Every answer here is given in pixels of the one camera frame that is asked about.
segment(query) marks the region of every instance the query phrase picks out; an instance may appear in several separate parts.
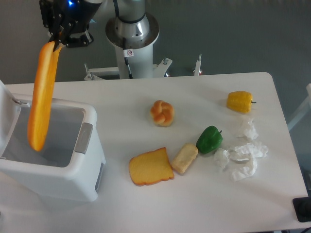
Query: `gray floor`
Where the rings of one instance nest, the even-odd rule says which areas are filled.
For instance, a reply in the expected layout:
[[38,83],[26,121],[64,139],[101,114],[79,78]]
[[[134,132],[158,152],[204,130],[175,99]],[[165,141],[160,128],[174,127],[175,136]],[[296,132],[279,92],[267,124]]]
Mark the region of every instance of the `gray floor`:
[[[146,0],[146,8],[160,24],[154,63],[172,59],[172,76],[191,75],[201,53],[204,74],[270,73],[287,120],[307,97],[311,1]],[[96,15],[91,46],[62,51],[58,82],[83,80],[84,63],[89,68],[117,66],[104,33],[110,17],[112,13]],[[0,28],[0,79],[5,84],[33,83],[38,53],[48,41],[38,0],[2,0]],[[311,170],[311,112],[291,130],[291,137],[302,171]]]
[[304,229],[290,230],[288,233],[301,233],[303,230]]

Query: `toast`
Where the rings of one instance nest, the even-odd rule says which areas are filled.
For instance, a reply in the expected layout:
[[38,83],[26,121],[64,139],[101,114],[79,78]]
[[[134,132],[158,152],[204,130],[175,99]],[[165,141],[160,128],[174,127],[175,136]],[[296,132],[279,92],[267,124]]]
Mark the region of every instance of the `toast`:
[[165,147],[132,158],[129,172],[136,185],[151,185],[174,178]]

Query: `black object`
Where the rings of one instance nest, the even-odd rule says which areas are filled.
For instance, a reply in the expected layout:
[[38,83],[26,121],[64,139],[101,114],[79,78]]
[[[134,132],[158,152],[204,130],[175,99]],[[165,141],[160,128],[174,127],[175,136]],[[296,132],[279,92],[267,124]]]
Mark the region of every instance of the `black object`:
[[311,198],[295,198],[293,204],[299,222],[311,221]]
[[[40,0],[39,3],[43,25],[51,33],[49,42],[55,41],[54,50],[59,43],[75,48],[86,47],[94,41],[87,30],[101,3],[85,0],[56,0],[53,3]],[[80,33],[79,37],[71,37],[76,33]]]

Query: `white paper towel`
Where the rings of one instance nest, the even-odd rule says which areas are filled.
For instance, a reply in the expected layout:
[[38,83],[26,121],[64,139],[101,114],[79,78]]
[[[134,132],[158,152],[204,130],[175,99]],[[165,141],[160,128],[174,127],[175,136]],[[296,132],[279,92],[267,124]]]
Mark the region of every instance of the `white paper towel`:
[[248,161],[250,159],[249,154],[237,153],[236,151],[230,152],[230,159],[235,162]]
[[254,158],[266,157],[268,148],[262,142],[250,142],[241,147],[235,147],[234,151],[240,154],[249,154]]
[[214,154],[214,162],[217,166],[225,168],[229,163],[229,151],[218,148]]
[[255,140],[258,137],[253,120],[253,118],[244,118],[242,120],[237,137],[246,137],[250,141]]
[[253,157],[250,157],[249,161],[245,166],[236,168],[231,172],[231,180],[240,181],[244,178],[252,176],[257,169],[257,160]]

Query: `toy pretzel bun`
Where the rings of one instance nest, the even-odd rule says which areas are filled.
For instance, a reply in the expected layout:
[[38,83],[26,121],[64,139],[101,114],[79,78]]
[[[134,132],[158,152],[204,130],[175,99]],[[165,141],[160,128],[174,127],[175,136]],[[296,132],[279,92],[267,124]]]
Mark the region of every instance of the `toy pretzel bun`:
[[169,103],[157,100],[150,109],[150,115],[156,125],[167,127],[174,120],[175,110]]

